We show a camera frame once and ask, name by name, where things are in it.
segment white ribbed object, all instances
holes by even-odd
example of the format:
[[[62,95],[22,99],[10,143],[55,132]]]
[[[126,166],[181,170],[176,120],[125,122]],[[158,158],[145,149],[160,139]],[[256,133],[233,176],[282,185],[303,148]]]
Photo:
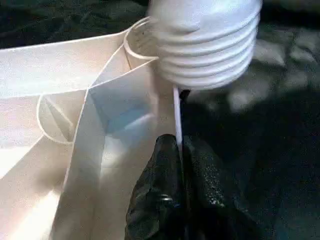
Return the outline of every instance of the white ribbed object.
[[[150,8],[164,78],[183,89],[213,89],[247,69],[261,0],[162,0]]]

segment gloved hand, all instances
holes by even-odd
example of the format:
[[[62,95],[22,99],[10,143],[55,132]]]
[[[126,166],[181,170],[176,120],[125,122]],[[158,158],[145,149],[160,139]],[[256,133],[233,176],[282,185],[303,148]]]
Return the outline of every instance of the gloved hand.
[[[182,177],[175,137],[160,136],[133,189],[125,240],[180,239],[186,219]]]
[[[222,162],[204,141],[184,139],[183,170],[175,137],[157,139],[133,189],[125,239],[258,240],[257,224]]]

